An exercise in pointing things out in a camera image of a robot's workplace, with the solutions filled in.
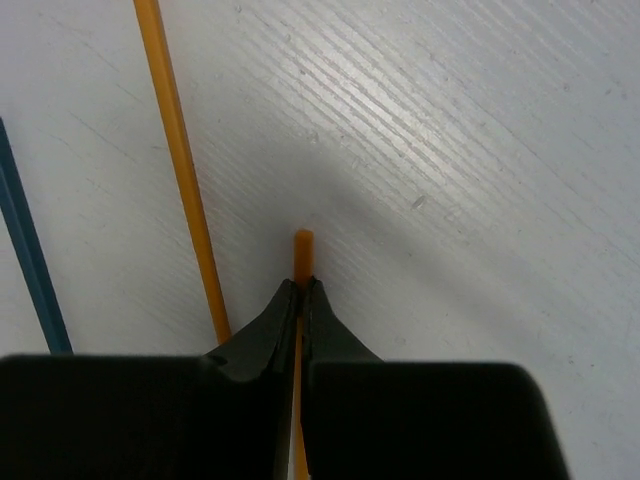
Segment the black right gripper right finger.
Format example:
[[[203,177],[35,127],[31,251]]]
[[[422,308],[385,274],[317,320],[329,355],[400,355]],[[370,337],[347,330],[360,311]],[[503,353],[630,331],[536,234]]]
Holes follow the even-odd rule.
[[[303,304],[302,429],[314,479],[565,479],[542,392],[501,362],[385,361],[313,280]]]

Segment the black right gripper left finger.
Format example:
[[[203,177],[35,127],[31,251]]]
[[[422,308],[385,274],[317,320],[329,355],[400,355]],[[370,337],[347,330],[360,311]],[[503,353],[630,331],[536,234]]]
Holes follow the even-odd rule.
[[[1,361],[5,479],[283,479],[298,294],[196,356]]]

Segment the orange chopstick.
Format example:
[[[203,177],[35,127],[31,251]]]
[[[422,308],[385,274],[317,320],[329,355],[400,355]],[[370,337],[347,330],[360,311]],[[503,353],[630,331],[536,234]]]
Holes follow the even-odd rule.
[[[299,298],[304,299],[307,286],[313,276],[314,235],[311,231],[298,230],[294,237],[294,282]],[[303,314],[298,308],[296,324],[296,351],[294,369],[293,420],[292,420],[292,475],[295,480],[309,478],[303,429],[301,424],[301,377],[303,347]]]
[[[160,5],[136,1],[134,8],[212,324],[218,342],[225,343],[231,338],[231,328]]]

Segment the dark blue chopstick short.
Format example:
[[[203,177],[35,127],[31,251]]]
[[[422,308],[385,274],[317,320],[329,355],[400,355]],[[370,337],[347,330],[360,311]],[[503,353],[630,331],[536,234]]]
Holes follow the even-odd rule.
[[[49,351],[72,354],[73,347],[4,121],[1,121],[1,209]]]

